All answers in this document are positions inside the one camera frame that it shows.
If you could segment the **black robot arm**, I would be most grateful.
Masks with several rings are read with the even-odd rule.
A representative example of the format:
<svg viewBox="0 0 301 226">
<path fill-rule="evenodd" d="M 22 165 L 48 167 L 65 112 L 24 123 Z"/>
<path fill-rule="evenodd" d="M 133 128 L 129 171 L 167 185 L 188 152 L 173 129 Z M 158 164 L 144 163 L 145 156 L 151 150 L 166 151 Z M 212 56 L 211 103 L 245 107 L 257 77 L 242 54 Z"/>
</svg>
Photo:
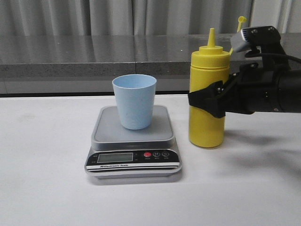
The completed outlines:
<svg viewBox="0 0 301 226">
<path fill-rule="evenodd" d="M 257 63 L 245 64 L 225 83 L 217 81 L 188 94 L 189 104 L 222 118 L 226 112 L 300 113 L 301 72 L 278 65 L 269 71 Z"/>
</svg>

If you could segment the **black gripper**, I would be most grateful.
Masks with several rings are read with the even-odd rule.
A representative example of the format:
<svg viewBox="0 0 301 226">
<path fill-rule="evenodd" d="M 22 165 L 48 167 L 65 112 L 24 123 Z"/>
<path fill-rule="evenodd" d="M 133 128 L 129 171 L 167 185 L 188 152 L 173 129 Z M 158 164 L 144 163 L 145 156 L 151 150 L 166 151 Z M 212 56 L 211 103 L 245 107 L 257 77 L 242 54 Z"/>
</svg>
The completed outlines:
<svg viewBox="0 0 301 226">
<path fill-rule="evenodd" d="M 234 83 L 223 91 L 222 106 L 227 112 L 253 114 L 254 112 L 284 112 L 280 103 L 280 78 L 290 69 L 279 64 L 273 69 L 257 63 L 241 65 Z M 219 107 L 218 95 L 223 82 L 217 81 L 204 89 L 188 94 L 189 105 L 210 113 L 215 118 L 225 116 Z"/>
</svg>

